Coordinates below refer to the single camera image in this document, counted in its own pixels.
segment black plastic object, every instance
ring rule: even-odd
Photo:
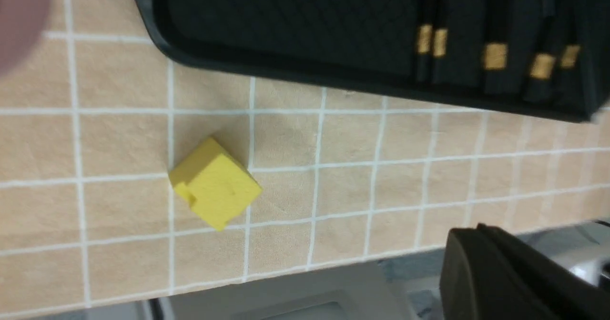
[[[481,224],[449,232],[440,294],[447,320],[610,319],[610,294]]]
[[[486,95],[481,48],[485,0],[447,0],[447,46],[438,84],[417,83],[420,0],[136,0],[152,41],[189,66],[583,122],[608,98],[608,0],[575,0],[582,46],[579,103],[527,103]]]

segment black organizer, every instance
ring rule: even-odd
[[[545,12],[561,0],[510,0],[502,73],[483,67],[493,0],[439,0],[436,16],[448,34],[440,54],[434,46],[423,60],[426,0],[135,1],[157,47],[198,68],[569,122],[591,120],[609,96],[610,0],[570,0],[579,52],[570,71],[553,70],[543,83],[553,95],[542,101],[524,100],[538,87],[528,71],[549,26]],[[429,66],[418,82],[421,62]]]

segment gray surface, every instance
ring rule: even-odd
[[[608,227],[591,223],[581,225],[580,228],[589,233],[597,242],[610,242],[610,228]],[[547,257],[596,245],[585,238],[574,227],[549,229],[538,233],[521,235],[519,238],[525,242],[531,242],[536,250]],[[379,265],[383,268],[388,281],[422,279],[440,275],[444,255],[445,250],[438,249],[386,259],[380,261]],[[429,291],[410,294],[409,298],[418,313],[428,309],[432,302],[432,294]]]

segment black tray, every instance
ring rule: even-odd
[[[464,107],[490,109],[493,111],[510,112],[514,114],[531,115],[567,122],[587,122],[592,115],[603,105],[608,98],[610,81],[600,74],[610,66],[610,54],[606,40],[606,20],[610,20],[610,2],[605,0],[575,0],[575,18],[577,22],[577,36],[581,44],[579,57],[580,79],[584,100],[578,106],[557,107],[549,104],[526,103],[516,96],[485,95],[480,88],[461,85],[431,85],[429,83],[416,83],[409,70],[409,62],[403,61],[399,54],[400,48],[383,47],[383,40],[377,36],[369,36],[369,42],[378,51],[380,56],[373,58],[381,61],[377,65],[367,65],[366,61],[354,60],[350,63],[337,63],[348,56],[345,48],[337,47],[344,56],[338,53],[337,57],[331,55],[324,59],[311,59],[302,55],[285,55],[281,51],[257,51],[244,47],[219,44],[213,41],[204,41],[185,35],[174,23],[170,10],[170,0],[135,0],[146,29],[154,44],[170,59],[197,68],[234,72],[253,76],[284,79],[299,83],[312,83],[328,87],[359,90],[375,94],[409,98],[413,100],[447,103]],[[404,9],[409,9],[409,2],[417,0],[397,0],[405,2]],[[412,16],[405,12],[406,20]],[[392,31],[403,29],[401,24],[390,25]],[[405,42],[412,43],[414,34],[406,35]],[[407,69],[405,73],[398,70]]]

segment white grout line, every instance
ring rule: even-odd
[[[61,313],[64,311],[70,311],[70,310],[78,310],[78,309],[83,309],[85,308],[85,303],[72,303],[71,305],[61,305],[61,306],[54,306],[54,307],[45,307],[45,308],[41,308],[41,309],[32,309],[32,310],[24,310],[24,311],[15,311],[13,313],[2,313],[0,314],[0,319],[18,319],[18,318],[25,318],[25,317],[31,317],[31,316],[36,316],[36,315],[42,315],[42,314],[49,314],[49,313]]]
[[[468,182],[468,196],[466,200],[466,212],[464,213],[464,220],[462,221],[463,227],[470,225],[472,218],[473,201],[477,198],[477,179],[479,178],[479,158],[482,157],[481,152],[485,145],[485,136],[488,131],[490,112],[484,112],[481,122],[481,128],[479,129],[479,135],[477,136],[477,145],[475,146],[475,155],[472,157],[472,164],[470,165],[470,181]]]
[[[555,140],[553,141],[553,151],[551,159],[549,159],[549,165],[547,166],[547,190],[555,189],[555,183],[557,179],[557,172],[559,169],[559,159],[562,152],[560,151],[567,136],[567,123],[558,123],[555,129]],[[547,226],[549,220],[547,215],[553,209],[553,201],[555,197],[553,194],[547,195],[543,200],[542,209],[540,210],[540,216],[538,217],[538,224]]]
[[[81,248],[82,244],[80,242],[72,242],[68,244],[56,244],[56,245],[48,245],[48,246],[38,246],[36,248],[16,248],[13,250],[3,250],[0,251],[0,257],[7,257],[12,255],[25,255],[29,253],[38,253],[45,251],[53,251],[53,250],[65,250],[68,248]]]
[[[379,133],[377,133],[377,142],[375,144],[375,157],[373,159],[373,168],[371,169],[371,185],[369,190],[368,200],[368,215],[366,216],[366,234],[364,237],[364,257],[368,255],[368,247],[371,241],[371,225],[373,223],[373,212],[375,211],[375,191],[377,188],[377,170],[379,169],[379,160],[381,157],[381,147],[383,146],[384,132],[386,131],[387,122],[387,102],[388,96],[383,96],[381,99],[381,119],[379,119]]]
[[[170,236],[169,233],[159,233],[159,234],[154,234],[154,235],[131,235],[131,236],[113,237],[111,239],[89,240],[87,242],[87,246],[103,246],[103,245],[111,245],[111,244],[121,244],[124,242],[159,240],[159,239],[167,239],[169,236]]]
[[[167,173],[163,174],[143,174],[143,175],[111,175],[111,176],[94,176],[83,177],[84,183],[100,183],[100,182],[116,182],[116,181],[142,181],[144,179],[160,179],[166,178]]]
[[[523,157],[531,155],[555,155],[558,153],[586,153],[586,152],[609,152],[610,148],[576,148],[569,150],[549,150],[549,151],[524,151],[516,153],[501,153],[497,155],[458,155],[450,157],[433,157],[431,159],[405,159],[398,161],[379,161],[377,165],[395,165],[395,164],[417,164],[425,163],[427,161],[460,161],[477,158],[493,158],[493,157]],[[316,168],[334,168],[334,167],[351,167],[351,166],[373,166],[376,165],[373,161],[362,161],[362,162],[345,162],[345,163],[327,163],[320,164],[318,166],[284,166],[276,168],[249,168],[250,172],[256,173],[271,173],[271,172],[299,172],[315,170]],[[98,182],[112,182],[112,181],[139,181],[142,179],[157,179],[167,178],[167,173],[158,174],[142,174],[142,175],[107,175],[107,176],[91,176],[83,177],[83,183],[98,183]],[[77,178],[53,178],[53,179],[32,179],[32,180],[14,180],[14,181],[1,181],[0,189],[6,189],[10,187],[36,187],[36,186],[51,186],[51,185],[64,185],[78,183]]]
[[[94,41],[94,42],[125,42],[125,43],[144,43],[153,44],[150,37],[136,37],[129,35],[104,35],[104,34],[87,34],[87,33],[72,33],[71,31],[44,31],[44,37],[50,39],[64,39],[72,41]]]
[[[172,111],[157,108],[82,108],[79,113],[82,115],[170,115]]]
[[[521,123],[521,135],[517,142],[517,151],[525,150],[529,142],[529,136],[532,131],[532,119],[530,117],[523,117],[523,123]],[[510,201],[508,201],[508,209],[506,211],[506,217],[504,222],[505,229],[512,228],[512,223],[517,210],[517,200],[515,196],[519,194],[519,187],[521,185],[521,156],[512,158],[512,185],[510,186]]]
[[[315,142],[315,169],[314,169],[314,199],[311,209],[311,231],[309,232],[309,250],[307,251],[307,267],[305,271],[309,271],[311,261],[314,257],[315,244],[315,223],[318,213],[318,194],[320,190],[320,154],[322,152],[322,130],[324,126],[324,109],[326,108],[326,87],[322,87],[322,102],[320,103],[320,115],[318,115],[318,136]]]
[[[435,107],[436,110],[440,109],[440,104],[437,104]],[[433,113],[432,122],[431,122],[431,135],[430,142],[427,146],[427,157],[425,158],[423,174],[421,174],[421,202],[420,202],[420,211],[417,214],[417,227],[416,227],[416,239],[415,239],[415,247],[418,248],[421,246],[421,237],[423,236],[423,222],[425,220],[425,210],[423,209],[428,203],[427,196],[427,184],[428,179],[430,177],[430,168],[432,166],[432,160],[434,158],[434,152],[436,150],[436,141],[438,140],[438,112]]]
[[[71,108],[3,108],[0,109],[0,115],[68,115],[74,109]],[[198,109],[174,109],[173,111],[165,108],[80,108],[77,110],[79,114],[87,115],[107,115],[107,114],[151,114],[164,115],[170,112],[178,115],[269,115],[269,114],[312,114],[317,115],[320,109],[233,109],[233,110],[198,110]],[[324,109],[324,114],[337,115],[382,115],[382,114],[435,114],[438,113],[455,113],[455,112],[483,112],[479,109],[387,109],[383,110],[359,110],[359,109]]]
[[[83,183],[101,183],[101,182],[118,182],[118,181],[142,181],[146,179],[167,178],[167,174],[144,174],[144,175],[108,175],[78,178],[54,178],[54,179],[33,179],[30,181],[4,181],[0,182],[0,189],[10,187],[37,187],[37,186],[53,186],[76,184],[79,181]]]
[[[150,298],[156,298],[159,295],[163,295],[163,294],[169,294],[169,291],[167,289],[158,289],[158,290],[152,290],[152,291],[146,291],[146,292],[138,292],[136,294],[116,296],[114,298],[99,299],[99,300],[93,301],[92,303],[93,303],[93,306],[98,306],[98,305],[106,305],[109,303],[121,303],[122,301],[127,301],[127,300],[147,300]]]
[[[78,194],[79,228],[81,239],[82,280],[85,306],[91,307],[91,287],[89,284],[89,253],[87,250],[87,213],[85,211],[85,196],[82,180],[82,155],[81,155],[81,123],[78,114],[78,77],[76,76],[76,52],[74,39],[70,37],[74,29],[72,17],[72,0],[63,0],[64,15],[66,20],[66,32],[68,33],[68,66],[70,76],[70,95],[72,100],[72,135],[74,135],[74,168],[76,170],[76,189]]]
[[[250,77],[250,103],[248,116],[250,118],[250,144],[248,146],[248,171],[252,174],[254,166],[254,109],[256,97],[256,77]],[[252,220],[252,205],[246,209],[245,242],[244,242],[244,274],[242,282],[248,280],[248,269],[250,265],[250,222]]]
[[[31,115],[72,115],[72,108],[2,108],[2,116],[31,116]]]
[[[167,116],[167,165],[168,170],[174,168],[174,62],[167,59],[167,107],[170,111]],[[168,205],[167,205],[167,222],[170,238],[168,240],[169,252],[169,274],[168,284],[170,286],[170,296],[174,294],[176,281],[174,278],[174,257],[176,238],[174,237],[174,189],[172,184],[168,183]]]
[[[572,192],[584,192],[584,191],[602,189],[602,188],[608,188],[608,187],[610,187],[610,184],[573,187],[573,188],[568,188],[568,189],[556,189],[556,190],[551,190],[551,191],[532,192],[530,194],[521,194],[521,195],[514,196],[514,198],[521,199],[521,198],[532,198],[532,197],[538,197],[538,196],[565,194],[565,193],[572,193]],[[504,196],[504,197],[497,197],[497,198],[482,198],[479,200],[472,200],[470,203],[493,203],[493,202],[509,201],[510,199],[512,199],[511,196]],[[434,204],[429,204],[429,205],[418,205],[418,206],[392,207],[392,208],[375,209],[373,211],[373,214],[391,213],[391,212],[395,212],[395,211],[404,211],[404,210],[423,210],[423,209],[432,209],[432,208],[438,208],[438,207],[451,207],[451,206],[459,206],[459,205],[467,205],[467,204],[469,204],[468,201],[461,201],[461,202],[452,202],[452,203],[434,203]],[[315,220],[322,221],[322,220],[328,220],[329,218],[346,218],[346,217],[353,217],[353,216],[363,216],[363,215],[368,215],[368,214],[370,214],[369,210],[355,211],[355,212],[351,212],[351,213],[340,213],[340,214],[329,214],[329,215],[324,215],[324,216],[317,216],[315,218]],[[259,222],[256,224],[251,224],[250,227],[257,228],[257,227],[267,227],[267,226],[296,225],[296,224],[307,224],[309,222],[311,222],[311,218],[307,217],[307,218],[302,218],[299,220]],[[236,230],[236,229],[237,230],[246,229],[246,224],[229,225],[229,226],[225,227],[224,230],[228,231],[228,230]],[[198,228],[198,229],[188,229],[185,231],[176,231],[174,233],[174,236],[197,235],[197,234],[201,234],[201,233],[211,233],[214,231],[215,231],[215,229],[209,228],[209,227]],[[159,240],[159,239],[166,239],[169,236],[170,236],[169,233],[159,233],[159,234],[155,234],[155,235],[139,235],[139,236],[116,237],[116,238],[111,238],[111,239],[90,240],[87,242],[87,246],[120,244],[120,243],[124,243],[124,242],[133,242],[133,241],[139,241],[139,240]],[[67,244],[38,246],[38,247],[33,247],[33,248],[18,248],[18,249],[14,249],[14,250],[0,250],[0,257],[6,257],[6,256],[11,256],[11,255],[22,255],[22,254],[28,254],[28,253],[37,253],[37,252],[44,252],[44,251],[50,251],[50,250],[80,248],[81,246],[82,246],[82,244],[80,242],[73,242],[73,243],[67,243]],[[420,249],[424,249],[424,247],[419,247],[419,248],[414,248],[414,249],[416,251],[419,251]],[[316,267],[319,265],[320,264],[311,264],[311,267]]]
[[[186,289],[193,289],[193,288],[197,288],[197,287],[207,287],[209,285],[217,285],[217,284],[222,284],[222,283],[239,284],[239,283],[242,283],[242,277],[237,277],[234,279],[221,279],[218,281],[191,283],[189,285],[181,285],[180,287],[176,287],[176,291],[182,292]]]

